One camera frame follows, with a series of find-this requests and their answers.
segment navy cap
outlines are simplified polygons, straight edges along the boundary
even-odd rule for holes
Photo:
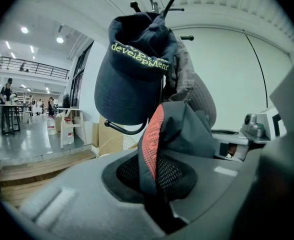
[[[139,12],[115,18],[98,72],[94,100],[98,112],[122,125],[139,125],[151,116],[161,80],[178,44],[164,17]]]

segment black cable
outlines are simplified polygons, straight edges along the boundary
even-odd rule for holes
[[[246,33],[244,33],[245,36],[247,37],[248,39],[248,42],[250,43],[251,45],[251,48],[253,49],[253,52],[255,53],[256,55],[256,58],[257,58],[257,61],[259,63],[259,67],[260,67],[260,71],[261,71],[261,75],[262,75],[262,79],[263,79],[263,85],[265,86],[265,95],[266,95],[266,108],[268,109],[268,95],[267,95],[267,88],[266,88],[266,82],[265,82],[265,76],[264,76],[264,72],[263,72],[263,69],[262,69],[262,65],[261,65],[261,62],[259,61],[259,58],[257,56],[257,53],[252,45],[252,42],[249,40],[248,36],[246,35]]]

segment bottle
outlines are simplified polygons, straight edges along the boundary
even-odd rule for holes
[[[47,132],[48,132],[48,135],[57,134],[56,123],[52,116],[50,116],[47,120]]]
[[[68,125],[72,125],[72,120],[68,117],[65,118],[65,124],[63,129],[63,139],[62,142],[64,145],[69,145],[74,143],[74,128],[68,127]]]

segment coat rack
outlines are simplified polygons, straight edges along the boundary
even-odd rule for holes
[[[151,4],[151,11],[158,14],[159,13],[158,3],[154,2],[153,0],[149,0],[149,1],[150,1],[150,4]],[[184,8],[171,8],[174,1],[175,0],[169,0],[166,8],[160,12],[163,15],[164,18],[166,18],[167,13],[169,11],[182,11],[183,12],[185,10]],[[139,8],[138,3],[136,1],[132,1],[130,3],[130,7],[133,8],[136,13],[141,12],[141,9]],[[192,35],[190,35],[190,36],[181,36],[180,38],[182,40],[189,40],[189,41],[194,40],[194,37]],[[152,113],[149,115],[148,118],[146,118],[146,121],[139,127],[139,129],[129,131],[129,130],[126,130],[124,128],[119,127],[118,125],[114,124],[113,122],[111,122],[109,120],[105,121],[105,123],[104,123],[105,126],[106,127],[111,127],[114,130],[116,130],[118,132],[121,132],[123,134],[126,134],[126,135],[135,135],[135,134],[140,133],[145,128],[147,122],[151,120],[151,118],[152,118],[156,108],[158,107],[158,105],[163,102],[163,87],[164,87],[164,78],[161,78],[161,84],[159,86],[159,99],[155,101],[155,105],[154,105]]]

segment red mesh panel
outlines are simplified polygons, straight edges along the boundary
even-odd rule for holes
[[[157,151],[159,143],[159,135],[161,127],[164,121],[164,108],[160,104],[155,113],[153,114],[148,127],[142,137],[142,155],[145,163],[147,164],[152,177],[156,179],[156,162],[157,162]]]

